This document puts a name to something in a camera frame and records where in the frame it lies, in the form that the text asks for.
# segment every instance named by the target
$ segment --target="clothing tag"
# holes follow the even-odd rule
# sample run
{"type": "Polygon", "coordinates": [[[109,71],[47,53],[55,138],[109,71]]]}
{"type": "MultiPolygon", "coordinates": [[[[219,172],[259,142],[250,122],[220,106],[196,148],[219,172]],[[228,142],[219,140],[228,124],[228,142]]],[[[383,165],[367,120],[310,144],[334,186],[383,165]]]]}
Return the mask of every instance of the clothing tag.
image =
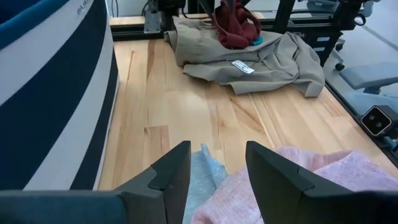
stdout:
{"type": "Polygon", "coordinates": [[[236,68],[240,69],[240,71],[244,73],[250,74],[254,72],[254,69],[250,68],[240,60],[233,61],[232,64],[235,65],[236,68]]]}

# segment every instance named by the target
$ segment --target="wooden surface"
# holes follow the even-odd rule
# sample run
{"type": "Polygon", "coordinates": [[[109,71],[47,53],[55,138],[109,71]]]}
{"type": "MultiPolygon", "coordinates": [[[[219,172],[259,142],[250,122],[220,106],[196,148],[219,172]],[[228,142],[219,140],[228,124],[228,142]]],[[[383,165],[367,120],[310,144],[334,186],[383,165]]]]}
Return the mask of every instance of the wooden surface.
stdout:
{"type": "MultiPolygon", "coordinates": [[[[130,17],[130,23],[136,21],[130,17]]],[[[115,42],[114,47],[120,87],[100,189],[121,185],[184,140],[192,142],[193,151],[207,144],[229,173],[245,166],[245,143],[255,140],[271,149],[295,146],[321,154],[357,150],[398,177],[326,88],[316,99],[289,86],[236,96],[229,87],[182,74],[163,40],[115,42]]]]}

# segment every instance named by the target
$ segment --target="teal object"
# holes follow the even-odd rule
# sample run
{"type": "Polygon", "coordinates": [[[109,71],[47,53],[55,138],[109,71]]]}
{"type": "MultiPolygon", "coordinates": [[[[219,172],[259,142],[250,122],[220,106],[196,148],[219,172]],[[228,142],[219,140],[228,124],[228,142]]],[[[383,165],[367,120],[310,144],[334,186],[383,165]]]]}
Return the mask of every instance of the teal object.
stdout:
{"type": "Polygon", "coordinates": [[[261,36],[259,36],[259,38],[258,38],[257,40],[255,40],[255,41],[253,41],[253,42],[251,43],[251,46],[257,46],[257,45],[261,44],[263,41],[264,41],[264,38],[262,38],[261,36]]]}

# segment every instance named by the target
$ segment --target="gray cloth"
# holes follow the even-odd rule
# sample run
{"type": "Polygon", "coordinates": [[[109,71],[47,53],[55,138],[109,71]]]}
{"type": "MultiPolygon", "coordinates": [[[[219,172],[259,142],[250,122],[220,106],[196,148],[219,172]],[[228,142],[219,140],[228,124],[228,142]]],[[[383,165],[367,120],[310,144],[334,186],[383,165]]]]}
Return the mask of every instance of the gray cloth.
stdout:
{"type": "Polygon", "coordinates": [[[214,194],[227,175],[225,166],[212,158],[205,144],[201,145],[201,151],[192,154],[191,181],[185,206],[184,224],[191,222],[196,208],[214,194]]]}
{"type": "Polygon", "coordinates": [[[325,85],[317,53],[299,36],[261,31],[264,41],[241,50],[224,48],[216,29],[203,21],[174,17],[175,31],[166,33],[183,73],[231,85],[235,94],[269,91],[292,83],[306,97],[316,97],[325,85]],[[247,74],[232,62],[243,61],[247,74]]]}

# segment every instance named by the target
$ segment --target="navy stripe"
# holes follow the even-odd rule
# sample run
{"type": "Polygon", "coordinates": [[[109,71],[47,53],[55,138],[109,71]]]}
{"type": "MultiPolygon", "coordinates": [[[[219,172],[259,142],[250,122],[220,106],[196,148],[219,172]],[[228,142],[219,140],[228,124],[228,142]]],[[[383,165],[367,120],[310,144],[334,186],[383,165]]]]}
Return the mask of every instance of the navy stripe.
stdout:
{"type": "Polygon", "coordinates": [[[79,171],[73,180],[71,190],[92,190],[95,179],[100,169],[100,160],[104,149],[105,138],[108,130],[108,123],[111,116],[111,110],[118,83],[118,67],[116,65],[116,57],[113,52],[111,70],[109,72],[108,86],[106,88],[104,103],[102,104],[101,113],[98,118],[97,125],[91,138],[90,145],[79,167],[79,171]]]}
{"type": "Polygon", "coordinates": [[[0,50],[42,23],[68,1],[69,0],[41,0],[9,21],[0,24],[0,50]]]}
{"type": "Polygon", "coordinates": [[[96,68],[106,20],[104,1],[94,0],[62,48],[0,106],[0,190],[23,189],[68,123],[96,68]]]}

